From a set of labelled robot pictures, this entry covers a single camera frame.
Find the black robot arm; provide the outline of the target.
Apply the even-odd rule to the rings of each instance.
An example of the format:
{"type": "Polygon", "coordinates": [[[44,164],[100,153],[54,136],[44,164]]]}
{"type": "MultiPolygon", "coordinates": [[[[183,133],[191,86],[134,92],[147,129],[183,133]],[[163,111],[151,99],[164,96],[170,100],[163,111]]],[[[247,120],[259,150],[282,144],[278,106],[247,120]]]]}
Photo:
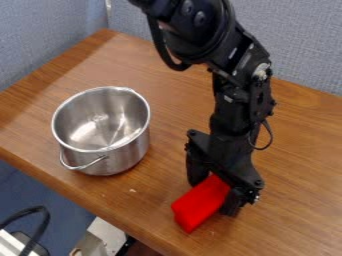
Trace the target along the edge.
{"type": "Polygon", "coordinates": [[[233,216],[259,199],[265,180],[253,164],[259,131],[277,101],[271,95],[270,54],[235,18],[230,0],[128,0],[147,17],[154,45],[175,71],[203,64],[213,74],[210,132],[188,130],[187,179],[198,185],[211,173],[230,185],[221,212],[233,216]]]}

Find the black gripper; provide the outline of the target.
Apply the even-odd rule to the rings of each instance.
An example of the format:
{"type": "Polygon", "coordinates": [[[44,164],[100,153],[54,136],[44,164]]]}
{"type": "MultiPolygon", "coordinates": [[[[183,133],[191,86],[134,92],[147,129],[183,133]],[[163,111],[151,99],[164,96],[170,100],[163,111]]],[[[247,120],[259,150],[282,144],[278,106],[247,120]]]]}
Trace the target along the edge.
{"type": "Polygon", "coordinates": [[[235,217],[241,208],[255,200],[265,180],[253,163],[261,126],[265,120],[249,120],[246,114],[215,110],[210,132],[190,129],[186,143],[187,180],[197,186],[214,173],[231,187],[221,206],[222,215],[235,217]]]}

